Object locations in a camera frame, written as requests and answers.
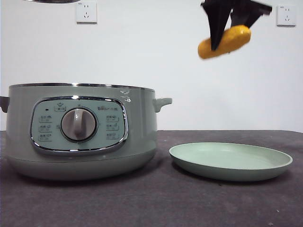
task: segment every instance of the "green plate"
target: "green plate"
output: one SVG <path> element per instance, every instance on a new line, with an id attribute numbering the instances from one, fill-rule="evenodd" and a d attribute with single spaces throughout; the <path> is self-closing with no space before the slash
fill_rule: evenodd
<path id="1" fill-rule="evenodd" d="M 169 149 L 181 168 L 226 181 L 262 181 L 282 174 L 293 159 L 281 151 L 234 143 L 188 143 Z"/>

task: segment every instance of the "control panel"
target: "control panel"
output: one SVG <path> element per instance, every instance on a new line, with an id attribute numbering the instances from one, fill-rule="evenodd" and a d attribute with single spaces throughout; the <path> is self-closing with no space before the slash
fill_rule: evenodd
<path id="1" fill-rule="evenodd" d="M 52 151 L 106 149 L 127 138 L 123 104 L 99 97 L 53 97 L 35 105 L 31 139 Z"/>

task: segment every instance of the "chrome trim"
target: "chrome trim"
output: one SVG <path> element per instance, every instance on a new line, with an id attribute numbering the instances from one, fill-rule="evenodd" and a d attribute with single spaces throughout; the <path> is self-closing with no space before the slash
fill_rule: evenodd
<path id="1" fill-rule="evenodd" d="M 34 2 L 41 2 L 41 3 L 72 3 L 72 2 L 77 2 L 80 0 L 24 0 L 24 1 L 34 1 Z"/>
<path id="2" fill-rule="evenodd" d="M 78 96 L 76 100 L 81 100 L 81 99 L 86 99 L 86 100 L 98 100 L 98 101 L 107 101 L 107 102 L 115 102 L 119 104 L 122 108 L 122 113 L 123 113 L 123 120 L 124 120 L 124 126 L 125 126 L 125 131 L 123 137 L 115 144 L 108 146 L 108 147 L 103 147 L 103 148 L 94 148 L 94 149 L 70 149 L 70 150 L 57 150 L 57 149 L 50 149 L 50 148 L 45 148 L 43 146 L 40 146 L 38 143 L 35 142 L 33 135 L 32 135 L 32 124 L 33 124 L 33 118 L 34 118 L 34 112 L 38 104 L 41 102 L 45 101 L 50 101 L 50 100 L 63 100 L 63 99 L 73 99 L 75 96 L 59 96 L 59 97 L 48 97 L 48 98 L 43 98 L 39 100 L 33 108 L 33 113 L 32 113 L 32 118 L 31 118 L 31 124 L 29 128 L 29 133 L 30 133 L 30 138 L 33 143 L 33 146 L 38 148 L 38 150 L 46 155 L 59 155 L 59 156 L 83 156 L 83 155 L 95 155 L 95 154 L 100 154 L 100 153 L 105 153 L 105 152 L 110 152 L 114 149 L 120 148 L 123 143 L 126 141 L 128 138 L 128 120 L 127 120 L 127 115 L 126 115 L 126 108 L 122 102 L 120 102 L 118 99 L 115 98 L 105 98 L 105 97 L 94 97 L 94 96 Z"/>
<path id="3" fill-rule="evenodd" d="M 30 83 L 30 84 L 14 84 L 9 88 L 15 87 L 112 87 L 123 89 L 141 89 L 146 91 L 155 92 L 155 90 L 146 87 L 124 86 L 124 85 L 112 85 L 112 84 L 85 84 L 85 83 Z"/>

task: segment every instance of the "plate rim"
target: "plate rim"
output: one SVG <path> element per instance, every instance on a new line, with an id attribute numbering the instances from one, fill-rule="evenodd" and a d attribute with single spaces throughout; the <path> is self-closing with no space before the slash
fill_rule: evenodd
<path id="1" fill-rule="evenodd" d="M 181 146 L 185 146 L 185 145 L 189 145 L 189 144 L 229 144 L 229 145 L 242 145 L 242 146 L 248 146 L 248 147 L 256 147 L 256 148 L 262 148 L 262 149 L 269 149 L 269 150 L 272 150 L 274 152 L 277 152 L 277 153 L 281 153 L 287 157 L 289 157 L 290 161 L 287 162 L 286 164 L 283 164 L 283 165 L 278 165 L 278 166 L 275 166 L 275 167 L 271 167 L 271 168 L 228 168 L 228 167 L 222 167 L 222 166 L 210 166 L 210 165 L 204 165 L 204 164 L 200 164 L 200 163 L 197 163 L 197 162 L 192 162 L 192 161 L 187 161 L 187 160 L 183 160 L 181 158 L 178 158 L 176 157 L 175 155 L 172 154 L 172 150 L 176 147 L 181 147 Z M 169 149 L 169 154 L 173 157 L 173 158 L 176 158 L 178 160 L 181 160 L 183 162 L 187 162 L 187 163 L 191 163 L 191 164 L 195 164 L 195 165 L 198 165 L 198 166 L 206 166 L 206 167 L 212 167 L 212 168 L 221 168 L 221 169 L 227 169 L 227 170 L 271 170 L 271 169 L 278 169 L 278 168 L 282 168 L 282 167 L 285 167 L 285 166 L 288 166 L 290 165 L 292 162 L 293 162 L 293 158 L 287 154 L 287 153 L 284 153 L 282 151 L 279 151 L 279 150 L 275 150 L 275 149 L 272 149 L 272 148 L 266 148 L 266 147 L 261 147 L 261 146 L 255 146 L 255 145 L 249 145 L 249 144 L 242 144 L 242 143 L 225 143 L 225 142 L 193 142 L 193 143 L 183 143 L 183 144 L 178 144 L 178 145 L 175 145 L 173 147 L 171 147 Z"/>

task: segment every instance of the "cooker handle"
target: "cooker handle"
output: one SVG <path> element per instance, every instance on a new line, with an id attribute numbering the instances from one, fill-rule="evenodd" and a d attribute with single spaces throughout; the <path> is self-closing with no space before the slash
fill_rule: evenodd
<path id="1" fill-rule="evenodd" d="M 155 107 L 155 112 L 158 113 L 161 107 L 172 104 L 172 98 L 157 98 L 153 100 L 153 106 Z"/>
<path id="2" fill-rule="evenodd" d="M 0 96 L 0 106 L 3 112 L 8 112 L 9 97 Z"/>

